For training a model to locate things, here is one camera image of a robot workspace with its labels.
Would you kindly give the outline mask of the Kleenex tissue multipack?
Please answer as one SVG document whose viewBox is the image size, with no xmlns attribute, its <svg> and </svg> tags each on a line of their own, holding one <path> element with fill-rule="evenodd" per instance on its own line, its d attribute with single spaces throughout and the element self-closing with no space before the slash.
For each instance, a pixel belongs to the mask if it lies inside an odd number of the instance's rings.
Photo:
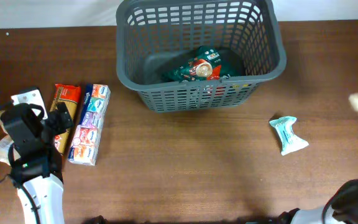
<svg viewBox="0 0 358 224">
<path fill-rule="evenodd" d="M 68 153 L 69 162 L 87 166 L 96 164 L 110 95 L 107 85 L 86 85 L 80 121 Z"/>
</svg>

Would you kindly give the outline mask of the green Nescafe coffee bag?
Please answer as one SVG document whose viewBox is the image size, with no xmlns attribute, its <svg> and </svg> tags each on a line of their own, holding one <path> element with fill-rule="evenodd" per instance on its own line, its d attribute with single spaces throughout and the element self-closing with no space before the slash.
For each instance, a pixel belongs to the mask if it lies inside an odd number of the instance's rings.
<svg viewBox="0 0 358 224">
<path fill-rule="evenodd" d="M 162 78 L 167 82 L 194 82 L 238 77 L 241 69 L 232 64 L 228 53 L 203 45 L 187 63 L 164 72 Z"/>
</svg>

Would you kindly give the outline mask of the teal wet wipes packet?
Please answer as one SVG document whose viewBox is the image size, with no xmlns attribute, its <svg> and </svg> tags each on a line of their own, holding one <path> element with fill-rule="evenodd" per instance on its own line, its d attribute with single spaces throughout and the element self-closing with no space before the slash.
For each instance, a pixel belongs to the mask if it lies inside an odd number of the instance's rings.
<svg viewBox="0 0 358 224">
<path fill-rule="evenodd" d="M 283 116 L 269 121 L 269 124 L 276 130 L 282 143 L 281 155 L 299 151 L 309 146 L 309 143 L 293 132 L 292 126 L 297 121 L 294 116 Z"/>
</svg>

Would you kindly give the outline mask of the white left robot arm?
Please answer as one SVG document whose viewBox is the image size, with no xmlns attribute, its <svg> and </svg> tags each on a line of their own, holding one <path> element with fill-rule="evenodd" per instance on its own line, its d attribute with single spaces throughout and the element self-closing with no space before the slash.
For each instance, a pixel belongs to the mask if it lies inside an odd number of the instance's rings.
<svg viewBox="0 0 358 224">
<path fill-rule="evenodd" d="M 7 153 L 9 178 L 26 223 L 64 223 L 62 156 L 53 143 L 54 130 L 42 121 L 43 116 L 41 106 L 27 103 L 1 115 L 13 140 Z"/>
</svg>

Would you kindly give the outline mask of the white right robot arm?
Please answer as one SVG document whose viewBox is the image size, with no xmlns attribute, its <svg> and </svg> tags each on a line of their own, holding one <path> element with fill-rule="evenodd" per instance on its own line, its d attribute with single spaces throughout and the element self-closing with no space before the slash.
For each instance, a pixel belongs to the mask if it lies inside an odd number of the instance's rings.
<svg viewBox="0 0 358 224">
<path fill-rule="evenodd" d="M 63 165 L 67 223 L 204 223 L 318 207 L 358 223 L 358 117 L 345 100 L 110 114 L 95 166 Z"/>
</svg>

